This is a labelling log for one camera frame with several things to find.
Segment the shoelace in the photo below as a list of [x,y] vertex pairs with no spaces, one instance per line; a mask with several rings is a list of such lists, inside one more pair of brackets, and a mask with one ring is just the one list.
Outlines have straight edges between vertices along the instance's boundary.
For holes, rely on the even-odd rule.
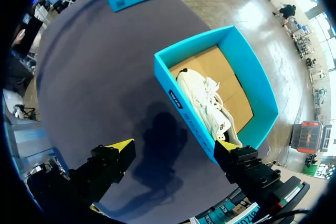
[[207,77],[205,78],[204,86],[206,91],[206,99],[215,109],[220,110],[223,106],[223,101],[216,92],[219,90],[219,83],[217,84],[213,79]]

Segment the cardboard box bottom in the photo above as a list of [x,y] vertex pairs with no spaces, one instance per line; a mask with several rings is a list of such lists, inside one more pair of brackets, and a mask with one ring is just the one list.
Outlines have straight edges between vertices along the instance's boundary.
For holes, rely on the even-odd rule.
[[230,64],[217,46],[189,57],[172,66],[169,71],[176,79],[184,68],[195,70],[204,77],[210,77],[217,83],[220,82],[217,93],[223,100],[225,109],[233,116],[237,132],[250,121],[253,112],[245,92]]

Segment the white sneaker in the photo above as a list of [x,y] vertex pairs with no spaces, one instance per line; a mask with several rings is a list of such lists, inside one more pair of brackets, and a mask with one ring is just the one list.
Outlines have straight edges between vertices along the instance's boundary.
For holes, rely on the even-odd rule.
[[176,81],[214,140],[225,141],[224,133],[227,131],[227,141],[242,146],[234,128],[233,117],[223,107],[223,101],[216,93],[219,83],[186,68],[178,74]]

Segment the round table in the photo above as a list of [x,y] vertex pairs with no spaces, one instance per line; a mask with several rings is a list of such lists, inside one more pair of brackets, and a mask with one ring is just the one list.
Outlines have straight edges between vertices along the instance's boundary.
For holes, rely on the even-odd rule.
[[77,0],[44,32],[38,101],[65,168],[82,165],[99,144],[135,139],[135,160],[97,204],[111,218],[178,223],[236,188],[154,77],[157,51],[207,30],[180,0],[149,0],[117,13],[107,0]]

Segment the person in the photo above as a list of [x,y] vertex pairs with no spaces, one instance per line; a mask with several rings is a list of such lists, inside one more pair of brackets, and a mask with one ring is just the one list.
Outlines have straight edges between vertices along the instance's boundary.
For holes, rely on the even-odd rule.
[[17,33],[10,53],[5,59],[5,86],[9,91],[18,93],[21,97],[24,96],[26,89],[33,78],[33,74],[21,63],[23,56],[13,50],[15,45],[19,45],[25,34],[23,30]]
[[295,10],[296,10],[296,6],[295,5],[286,5],[285,7],[281,8],[279,11],[277,11],[276,13],[273,12],[273,15],[280,15],[282,14],[285,21],[282,25],[282,27],[285,26],[285,24],[288,23],[288,18],[289,17],[294,17],[295,15]]

